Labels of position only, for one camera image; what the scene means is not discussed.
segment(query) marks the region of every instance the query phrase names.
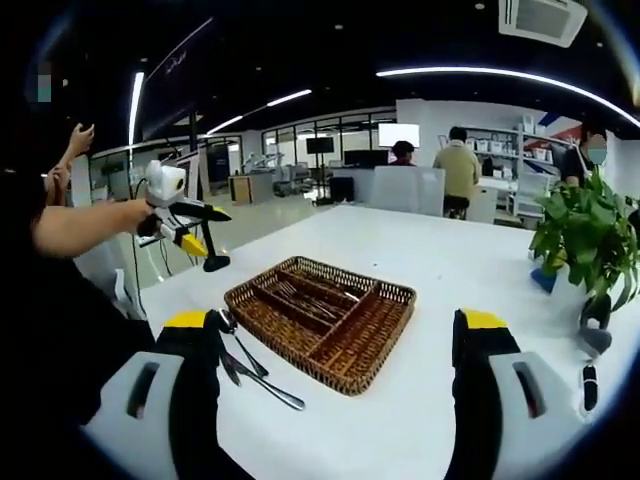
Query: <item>hand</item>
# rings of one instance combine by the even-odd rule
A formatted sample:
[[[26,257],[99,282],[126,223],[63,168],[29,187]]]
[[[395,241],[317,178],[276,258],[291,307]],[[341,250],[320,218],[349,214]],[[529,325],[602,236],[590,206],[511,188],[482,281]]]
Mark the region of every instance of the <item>hand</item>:
[[[64,166],[56,165],[51,172],[58,190],[66,192],[71,180],[71,171]]]
[[[76,125],[76,128],[71,132],[71,138],[69,139],[69,150],[73,153],[74,157],[82,155],[91,147],[93,142],[93,136],[95,131],[95,125],[91,125],[90,128],[82,130],[82,124]]]

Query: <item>person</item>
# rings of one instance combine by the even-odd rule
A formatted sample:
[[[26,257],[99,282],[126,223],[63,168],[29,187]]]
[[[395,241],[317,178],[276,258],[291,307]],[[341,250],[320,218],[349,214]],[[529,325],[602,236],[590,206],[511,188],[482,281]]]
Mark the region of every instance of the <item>person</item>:
[[[467,131],[453,127],[449,131],[449,145],[436,155],[434,168],[446,172],[444,180],[445,210],[464,211],[469,207],[474,187],[480,180],[481,166],[476,155],[465,142]]]
[[[602,165],[607,156],[607,132],[595,125],[583,123],[580,143],[567,150],[560,175],[567,185],[584,187],[584,180],[596,165]]]
[[[391,148],[393,155],[396,157],[396,160],[391,162],[389,165],[398,165],[405,167],[415,167],[413,163],[411,163],[411,157],[415,148],[410,142],[406,140],[400,140],[396,142],[396,144]]]
[[[66,189],[67,167],[89,148],[91,136],[74,130],[65,155],[44,182],[28,162],[0,169],[6,229],[1,247],[10,276],[1,294],[4,336],[20,347],[13,353],[19,360],[5,372],[14,392],[8,408],[20,420],[11,437],[24,454],[38,451],[43,459],[50,452],[44,464],[59,472],[82,468],[73,460],[78,452],[89,455],[77,426],[99,408],[104,383],[134,353],[155,343],[147,322],[123,317],[73,262],[118,233],[135,230],[152,214],[149,205],[141,199],[69,208],[55,204],[56,196],[49,194],[54,185]],[[25,158],[23,145],[11,158]],[[37,468],[37,462],[29,468]]]

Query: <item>monitor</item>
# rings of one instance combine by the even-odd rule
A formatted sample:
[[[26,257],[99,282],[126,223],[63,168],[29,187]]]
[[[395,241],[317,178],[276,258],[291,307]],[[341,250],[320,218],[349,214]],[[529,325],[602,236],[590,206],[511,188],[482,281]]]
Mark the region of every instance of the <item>monitor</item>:
[[[333,138],[307,138],[307,153],[310,155],[316,153],[333,153]]]
[[[158,136],[163,129],[194,111],[199,95],[204,95],[214,83],[209,66],[216,55],[215,31],[215,22],[209,18],[169,52],[147,77],[138,109],[143,140]]]
[[[411,123],[381,123],[378,128],[380,147],[393,147],[396,142],[405,140],[415,148],[420,148],[420,125]]]
[[[347,150],[344,152],[345,166],[375,168],[389,163],[389,152],[386,150]]]

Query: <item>spoon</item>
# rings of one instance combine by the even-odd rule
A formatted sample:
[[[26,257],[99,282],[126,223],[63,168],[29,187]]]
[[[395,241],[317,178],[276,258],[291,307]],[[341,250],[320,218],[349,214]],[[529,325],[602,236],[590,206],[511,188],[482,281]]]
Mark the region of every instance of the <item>spoon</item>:
[[[262,365],[260,365],[260,362],[253,358],[249,351],[244,347],[240,339],[236,336],[236,330],[238,329],[238,320],[236,320],[236,317],[233,315],[233,313],[231,313],[226,308],[219,309],[218,313],[220,314],[220,330],[223,333],[229,333],[233,335],[233,338],[236,339],[238,345],[240,345],[240,348],[242,348],[242,351],[249,359],[249,362],[251,362],[251,366],[256,371],[256,374],[261,378],[269,375],[269,371]]]

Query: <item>office desk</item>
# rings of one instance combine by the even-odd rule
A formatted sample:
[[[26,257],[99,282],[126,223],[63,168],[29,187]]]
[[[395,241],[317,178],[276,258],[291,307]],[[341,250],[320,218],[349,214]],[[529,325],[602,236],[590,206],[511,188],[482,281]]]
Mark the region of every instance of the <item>office desk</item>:
[[[537,321],[548,297],[533,285],[533,232],[375,209],[339,206],[242,246],[215,273],[193,268],[144,289],[157,335],[174,314],[221,307],[230,288],[304,255],[416,290],[415,311],[369,389],[343,396],[311,379],[242,328],[245,346],[275,385],[304,399],[294,411],[249,380],[220,369],[221,447],[257,480],[441,480],[453,452],[452,321],[462,307],[508,322],[523,351],[538,352],[577,390],[584,366],[573,340],[545,338]],[[616,313],[613,346],[598,361],[600,403],[611,400],[633,358],[640,305]],[[230,353],[244,358],[233,338]]]
[[[516,180],[504,180],[495,177],[480,177],[479,187],[495,188],[501,193],[515,193],[518,190],[518,182]]]
[[[229,177],[231,200],[238,205],[262,203],[273,198],[273,174],[252,172]]]

